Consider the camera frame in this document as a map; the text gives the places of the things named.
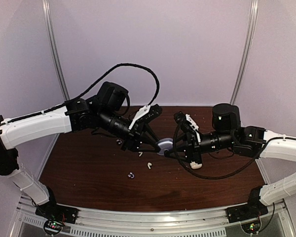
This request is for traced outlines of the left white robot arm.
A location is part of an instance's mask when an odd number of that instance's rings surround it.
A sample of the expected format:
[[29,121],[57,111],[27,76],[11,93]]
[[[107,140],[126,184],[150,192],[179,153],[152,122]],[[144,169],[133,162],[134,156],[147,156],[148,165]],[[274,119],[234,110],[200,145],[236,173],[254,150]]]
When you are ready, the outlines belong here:
[[86,100],[74,99],[55,109],[19,118],[4,119],[0,116],[0,176],[10,178],[38,206],[42,205],[44,214],[50,219],[57,219],[61,215],[61,208],[55,204],[52,191],[18,164],[16,147],[53,134],[102,128],[123,140],[123,150],[137,152],[141,144],[147,144],[153,147],[153,152],[159,152],[158,138],[149,123],[161,115],[162,108],[145,105],[135,113],[133,119],[127,119],[118,111],[124,100],[128,99],[128,90],[105,82],[96,95]]

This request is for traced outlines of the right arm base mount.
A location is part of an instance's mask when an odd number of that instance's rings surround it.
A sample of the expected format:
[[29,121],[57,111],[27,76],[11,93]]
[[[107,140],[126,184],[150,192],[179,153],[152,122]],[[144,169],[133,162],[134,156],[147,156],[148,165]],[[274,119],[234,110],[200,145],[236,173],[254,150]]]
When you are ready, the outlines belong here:
[[250,194],[246,204],[229,207],[226,209],[226,215],[229,223],[241,222],[261,215],[268,214],[268,208],[259,200],[258,194]]

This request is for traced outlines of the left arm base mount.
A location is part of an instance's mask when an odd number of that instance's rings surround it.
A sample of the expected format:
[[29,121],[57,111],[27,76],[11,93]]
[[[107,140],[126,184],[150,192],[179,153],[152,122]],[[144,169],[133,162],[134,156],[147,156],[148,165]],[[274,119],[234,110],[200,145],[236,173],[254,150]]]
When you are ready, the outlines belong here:
[[75,224],[78,215],[78,209],[59,205],[54,196],[50,196],[48,202],[42,205],[32,201],[32,205],[36,208],[35,214],[51,221],[60,223]]

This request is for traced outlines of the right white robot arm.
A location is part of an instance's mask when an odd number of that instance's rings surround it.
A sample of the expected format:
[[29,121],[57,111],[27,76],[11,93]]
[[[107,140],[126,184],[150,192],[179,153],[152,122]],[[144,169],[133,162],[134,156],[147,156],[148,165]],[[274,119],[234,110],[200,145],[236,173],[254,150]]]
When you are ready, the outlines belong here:
[[216,179],[225,179],[241,172],[259,158],[278,158],[296,162],[296,137],[275,133],[263,127],[241,126],[239,108],[228,103],[220,103],[212,108],[213,131],[201,133],[198,125],[188,114],[174,115],[177,127],[172,148],[165,150],[165,157],[175,158],[195,177],[209,180],[209,176],[194,173],[202,166],[202,154],[227,149],[235,155],[248,157],[249,163],[238,170]]

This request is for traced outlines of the purple earbud charging case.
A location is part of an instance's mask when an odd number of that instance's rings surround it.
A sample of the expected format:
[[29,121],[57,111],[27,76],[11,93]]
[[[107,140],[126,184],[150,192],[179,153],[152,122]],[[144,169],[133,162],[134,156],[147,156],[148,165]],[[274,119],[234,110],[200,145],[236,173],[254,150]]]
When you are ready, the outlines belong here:
[[158,155],[163,156],[164,153],[173,147],[173,139],[172,138],[163,138],[160,139],[157,143],[160,151],[157,152]]

